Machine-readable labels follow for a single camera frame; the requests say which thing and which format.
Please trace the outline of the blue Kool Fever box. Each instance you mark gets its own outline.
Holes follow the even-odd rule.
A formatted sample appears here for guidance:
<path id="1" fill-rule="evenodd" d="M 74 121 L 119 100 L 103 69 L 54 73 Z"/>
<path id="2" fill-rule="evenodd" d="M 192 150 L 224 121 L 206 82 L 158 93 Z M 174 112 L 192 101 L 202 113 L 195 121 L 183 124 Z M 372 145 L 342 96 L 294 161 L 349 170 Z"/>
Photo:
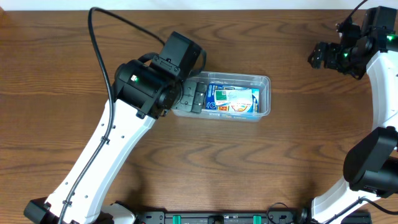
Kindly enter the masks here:
<path id="1" fill-rule="evenodd" d="M 223 112 L 257 113 L 259 94 L 257 88 L 210 83 L 206 93 L 205 108 Z"/>

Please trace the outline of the clear plastic container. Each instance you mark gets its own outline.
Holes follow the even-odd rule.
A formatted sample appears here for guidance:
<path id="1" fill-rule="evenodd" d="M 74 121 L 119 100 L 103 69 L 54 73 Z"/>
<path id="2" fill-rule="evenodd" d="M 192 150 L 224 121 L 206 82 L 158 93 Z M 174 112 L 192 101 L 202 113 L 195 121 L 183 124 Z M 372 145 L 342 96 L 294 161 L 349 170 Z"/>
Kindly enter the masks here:
<path id="1" fill-rule="evenodd" d="M 259 121 L 271 112 L 271 81 L 267 76 L 202 72 L 191 79 L 206 85 L 200 113 L 174 109 L 177 116 Z"/>

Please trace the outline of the white green Panadol box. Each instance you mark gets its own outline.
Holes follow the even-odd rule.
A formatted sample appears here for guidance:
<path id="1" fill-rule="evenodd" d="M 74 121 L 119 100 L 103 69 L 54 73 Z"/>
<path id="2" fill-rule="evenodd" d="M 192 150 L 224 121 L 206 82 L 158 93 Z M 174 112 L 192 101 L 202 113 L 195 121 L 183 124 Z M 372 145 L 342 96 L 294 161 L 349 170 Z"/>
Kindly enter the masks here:
<path id="1" fill-rule="evenodd" d="M 252 105 L 251 90 L 216 90 L 214 94 L 216 106 Z"/>

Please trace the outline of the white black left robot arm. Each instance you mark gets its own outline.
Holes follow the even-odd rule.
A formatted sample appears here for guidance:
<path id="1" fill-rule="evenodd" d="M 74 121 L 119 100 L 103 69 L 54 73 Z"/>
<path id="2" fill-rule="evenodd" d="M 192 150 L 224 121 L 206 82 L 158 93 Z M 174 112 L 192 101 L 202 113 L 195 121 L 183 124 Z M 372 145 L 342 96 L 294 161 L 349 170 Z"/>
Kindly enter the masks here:
<path id="1" fill-rule="evenodd" d="M 127 157 L 156 120 L 181 103 L 194 108 L 187 80 L 200 73 L 206 51 L 173 32 L 160 53 L 118 67 L 112 97 L 92 137 L 64 181 L 47 197 L 31 200 L 24 216 L 34 223 L 134 223 L 135 214 L 105 196 Z"/>

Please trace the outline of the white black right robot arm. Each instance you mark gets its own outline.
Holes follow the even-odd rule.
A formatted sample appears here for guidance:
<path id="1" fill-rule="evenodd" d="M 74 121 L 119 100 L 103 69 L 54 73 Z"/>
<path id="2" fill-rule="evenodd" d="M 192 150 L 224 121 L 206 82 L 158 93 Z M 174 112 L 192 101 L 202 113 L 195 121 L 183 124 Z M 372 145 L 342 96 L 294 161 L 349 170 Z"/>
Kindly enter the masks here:
<path id="1" fill-rule="evenodd" d="M 308 56 L 312 68 L 336 70 L 360 80 L 368 76 L 373 103 L 372 131 L 350 151 L 343 176 L 302 210 L 297 223 L 371 223 L 359 208 L 397 193 L 397 9 L 378 6 L 365 12 L 363 24 L 351 16 L 337 24 L 340 43 L 319 42 Z"/>

